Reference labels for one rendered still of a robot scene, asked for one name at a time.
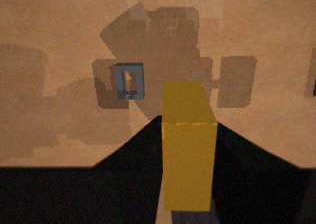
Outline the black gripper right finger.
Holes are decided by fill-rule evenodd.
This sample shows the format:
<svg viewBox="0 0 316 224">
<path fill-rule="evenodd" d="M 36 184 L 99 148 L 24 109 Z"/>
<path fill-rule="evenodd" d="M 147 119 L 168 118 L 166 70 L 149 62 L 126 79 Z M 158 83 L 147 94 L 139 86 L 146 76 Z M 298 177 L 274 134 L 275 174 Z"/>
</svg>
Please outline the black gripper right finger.
<svg viewBox="0 0 316 224">
<path fill-rule="evenodd" d="M 299 167 L 219 122 L 211 193 L 220 224 L 316 224 L 316 168 Z"/>
</svg>

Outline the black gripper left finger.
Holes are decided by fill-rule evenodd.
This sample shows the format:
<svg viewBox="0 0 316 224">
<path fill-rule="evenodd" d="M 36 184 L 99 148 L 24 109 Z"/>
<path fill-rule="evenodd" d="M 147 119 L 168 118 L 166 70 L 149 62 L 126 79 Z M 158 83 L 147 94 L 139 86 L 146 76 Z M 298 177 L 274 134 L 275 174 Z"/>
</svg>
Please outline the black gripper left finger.
<svg viewBox="0 0 316 224">
<path fill-rule="evenodd" d="M 162 116 L 92 167 L 0 166 L 0 224 L 155 224 Z"/>
</svg>

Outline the yellow rectangular block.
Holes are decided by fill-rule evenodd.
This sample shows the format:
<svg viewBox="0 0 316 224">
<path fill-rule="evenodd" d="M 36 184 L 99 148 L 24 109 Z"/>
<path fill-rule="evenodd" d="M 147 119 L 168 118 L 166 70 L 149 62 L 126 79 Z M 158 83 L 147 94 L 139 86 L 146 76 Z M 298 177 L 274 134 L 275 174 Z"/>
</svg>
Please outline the yellow rectangular block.
<svg viewBox="0 0 316 224">
<path fill-rule="evenodd" d="M 200 81 L 164 81 L 164 210 L 209 211 L 218 122 Z"/>
</svg>

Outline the grey rectangular frame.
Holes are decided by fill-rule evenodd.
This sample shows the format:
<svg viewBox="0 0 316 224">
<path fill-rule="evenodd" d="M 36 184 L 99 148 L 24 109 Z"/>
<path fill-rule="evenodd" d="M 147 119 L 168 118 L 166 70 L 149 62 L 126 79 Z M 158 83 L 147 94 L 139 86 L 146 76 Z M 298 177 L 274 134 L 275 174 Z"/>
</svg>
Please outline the grey rectangular frame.
<svg viewBox="0 0 316 224">
<path fill-rule="evenodd" d="M 144 70 L 143 63 L 117 63 L 115 77 L 118 100 L 144 100 Z M 126 90 L 124 72 L 136 72 L 137 90 Z"/>
</svg>

